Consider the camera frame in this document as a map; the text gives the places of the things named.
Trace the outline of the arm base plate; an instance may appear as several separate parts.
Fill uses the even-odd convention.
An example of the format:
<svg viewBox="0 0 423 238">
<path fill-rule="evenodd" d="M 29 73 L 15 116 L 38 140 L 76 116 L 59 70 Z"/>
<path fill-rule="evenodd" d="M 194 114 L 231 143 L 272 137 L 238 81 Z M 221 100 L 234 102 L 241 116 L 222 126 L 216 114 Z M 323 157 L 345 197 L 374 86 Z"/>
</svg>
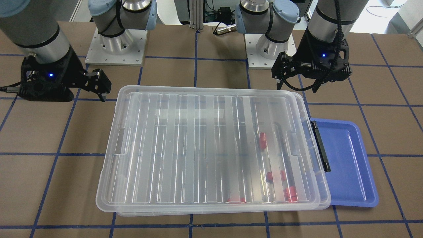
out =
<svg viewBox="0 0 423 238">
<path fill-rule="evenodd" d="M 271 42 L 264 34 L 245 34 L 244 37 L 249 69 L 270 70 L 281 52 L 288 56 L 296 53 L 292 35 L 284 43 Z"/>
<path fill-rule="evenodd" d="M 85 62 L 89 65 L 142 66 L 148 31 L 126 29 L 107 38 L 95 31 Z"/>
</svg>

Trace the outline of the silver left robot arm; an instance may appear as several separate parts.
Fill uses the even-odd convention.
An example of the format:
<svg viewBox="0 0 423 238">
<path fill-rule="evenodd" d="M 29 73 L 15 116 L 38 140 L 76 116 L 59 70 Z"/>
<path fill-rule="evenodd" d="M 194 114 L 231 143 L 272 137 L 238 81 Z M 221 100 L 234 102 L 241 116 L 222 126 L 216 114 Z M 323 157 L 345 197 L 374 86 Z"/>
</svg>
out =
<svg viewBox="0 0 423 238">
<path fill-rule="evenodd" d="M 283 85 L 302 92 L 316 93 L 327 82 L 351 76 L 348 33 L 367 0 L 319 0 L 296 52 L 284 51 L 300 9 L 291 0 L 241 0 L 235 8 L 237 32 L 260 34 L 257 50 L 274 60 L 271 68 L 277 90 Z"/>
</svg>

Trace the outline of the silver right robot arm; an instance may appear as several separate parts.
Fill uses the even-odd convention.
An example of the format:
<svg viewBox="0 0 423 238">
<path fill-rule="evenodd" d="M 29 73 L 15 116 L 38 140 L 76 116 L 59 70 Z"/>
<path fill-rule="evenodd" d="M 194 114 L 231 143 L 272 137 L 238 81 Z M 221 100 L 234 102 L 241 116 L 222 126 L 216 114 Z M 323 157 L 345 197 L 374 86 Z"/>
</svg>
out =
<svg viewBox="0 0 423 238">
<path fill-rule="evenodd" d="M 2 86 L 28 101 L 74 99 L 71 88 L 96 94 L 104 102 L 112 83 L 101 69 L 88 72 L 65 33 L 48 11 L 49 0 L 2 0 L 1 31 L 25 57 L 20 81 Z M 122 55 L 134 47 L 130 30 L 153 30 L 157 22 L 155 0 L 89 0 L 99 44 L 106 53 Z"/>
</svg>

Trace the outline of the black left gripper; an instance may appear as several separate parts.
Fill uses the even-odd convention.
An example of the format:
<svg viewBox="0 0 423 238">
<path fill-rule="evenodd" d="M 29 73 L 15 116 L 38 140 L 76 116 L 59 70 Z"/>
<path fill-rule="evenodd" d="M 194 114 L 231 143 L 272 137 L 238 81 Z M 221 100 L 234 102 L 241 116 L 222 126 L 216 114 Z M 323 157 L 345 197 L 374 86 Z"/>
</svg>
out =
<svg viewBox="0 0 423 238">
<path fill-rule="evenodd" d="M 312 92 L 316 93 L 326 82 L 346 80 L 351 75 L 349 46 L 346 39 L 340 41 L 341 55 L 335 57 L 336 42 L 328 43 L 315 38 L 306 31 L 293 56 L 281 52 L 272 66 L 272 77 L 276 79 L 277 90 L 287 85 L 287 79 L 302 74 L 315 79 Z"/>
</svg>

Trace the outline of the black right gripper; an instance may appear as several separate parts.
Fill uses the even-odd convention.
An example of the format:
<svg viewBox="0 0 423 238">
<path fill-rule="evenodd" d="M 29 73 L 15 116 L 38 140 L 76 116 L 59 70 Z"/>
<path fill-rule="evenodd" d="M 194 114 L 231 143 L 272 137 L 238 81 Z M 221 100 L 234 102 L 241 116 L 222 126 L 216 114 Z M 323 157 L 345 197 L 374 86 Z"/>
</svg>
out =
<svg viewBox="0 0 423 238">
<path fill-rule="evenodd" d="M 105 102 L 112 83 L 101 69 L 87 72 L 73 47 L 53 63 L 38 63 L 35 56 L 24 57 L 21 65 L 20 97 L 28 101 L 70 102 L 74 94 L 70 88 L 84 86 Z"/>
</svg>

